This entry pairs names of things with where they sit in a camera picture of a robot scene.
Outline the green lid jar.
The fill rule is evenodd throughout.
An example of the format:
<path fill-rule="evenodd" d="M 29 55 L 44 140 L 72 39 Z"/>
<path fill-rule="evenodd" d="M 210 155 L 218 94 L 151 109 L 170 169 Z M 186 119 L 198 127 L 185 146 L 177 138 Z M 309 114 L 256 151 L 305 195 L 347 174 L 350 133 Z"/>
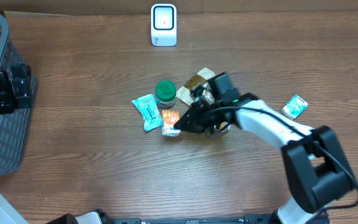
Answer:
<path fill-rule="evenodd" d="M 177 102 L 177 89 L 170 80 L 162 80 L 155 87 L 155 96 L 161 108 L 172 108 Z"/>

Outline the teal tissue pack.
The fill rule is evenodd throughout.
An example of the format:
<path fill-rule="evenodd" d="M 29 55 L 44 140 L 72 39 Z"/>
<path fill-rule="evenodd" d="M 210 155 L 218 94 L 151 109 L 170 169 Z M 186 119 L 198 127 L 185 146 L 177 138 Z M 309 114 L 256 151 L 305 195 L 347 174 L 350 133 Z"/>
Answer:
<path fill-rule="evenodd" d="M 299 95 L 294 95 L 280 110 L 287 118 L 297 119 L 308 107 L 308 103 Z"/>

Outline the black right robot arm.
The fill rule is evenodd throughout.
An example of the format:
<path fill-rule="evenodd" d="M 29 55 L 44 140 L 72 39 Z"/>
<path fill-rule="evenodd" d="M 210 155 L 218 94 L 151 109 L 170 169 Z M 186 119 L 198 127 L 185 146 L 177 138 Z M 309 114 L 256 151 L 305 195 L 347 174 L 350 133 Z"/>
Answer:
<path fill-rule="evenodd" d="M 329 223 L 333 202 L 358 183 L 335 132 L 322 126 L 299 124 L 271 109 L 265 101 L 241 95 L 225 72 L 210 78 L 210 104 L 202 96 L 204 86 L 191 91 L 194 102 L 175 123 L 175 129 L 214 136 L 222 123 L 254 133 L 278 149 L 283 158 L 291 197 L 272 214 L 247 214 L 244 223 Z"/>

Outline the orange tissue pack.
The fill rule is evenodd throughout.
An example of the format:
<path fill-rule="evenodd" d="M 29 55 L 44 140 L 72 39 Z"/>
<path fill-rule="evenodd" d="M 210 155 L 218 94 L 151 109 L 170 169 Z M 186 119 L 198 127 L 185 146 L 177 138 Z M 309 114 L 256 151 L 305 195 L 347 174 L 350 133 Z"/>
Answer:
<path fill-rule="evenodd" d="M 162 135 L 175 137 L 180 134 L 179 129 L 174 128 L 174 124 L 180 119 L 178 111 L 174 110 L 162 110 Z"/>

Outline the beige dried food pouch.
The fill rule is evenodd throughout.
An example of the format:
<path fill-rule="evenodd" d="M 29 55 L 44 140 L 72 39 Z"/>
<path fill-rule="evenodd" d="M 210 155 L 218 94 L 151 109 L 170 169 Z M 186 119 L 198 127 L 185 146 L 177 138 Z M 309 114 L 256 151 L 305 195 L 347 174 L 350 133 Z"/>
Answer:
<path fill-rule="evenodd" d="M 187 104 L 190 108 L 196 108 L 195 99 L 191 96 L 191 90 L 196 88 L 200 83 L 216 76 L 215 72 L 208 68 L 203 68 L 195 75 L 193 75 L 179 90 L 177 90 L 177 97 Z M 224 132 L 230 130 L 231 125 L 224 130 Z"/>

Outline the teal snack wrapper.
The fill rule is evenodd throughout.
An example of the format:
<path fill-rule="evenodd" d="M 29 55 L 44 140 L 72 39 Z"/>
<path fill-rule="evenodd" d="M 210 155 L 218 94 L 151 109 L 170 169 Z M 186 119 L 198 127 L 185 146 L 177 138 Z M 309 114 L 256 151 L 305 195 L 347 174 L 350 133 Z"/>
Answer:
<path fill-rule="evenodd" d="M 144 95 L 136 100 L 132 100 L 132 104 L 142 115 L 145 131 L 151 131 L 162 125 L 162 117 L 153 94 Z"/>

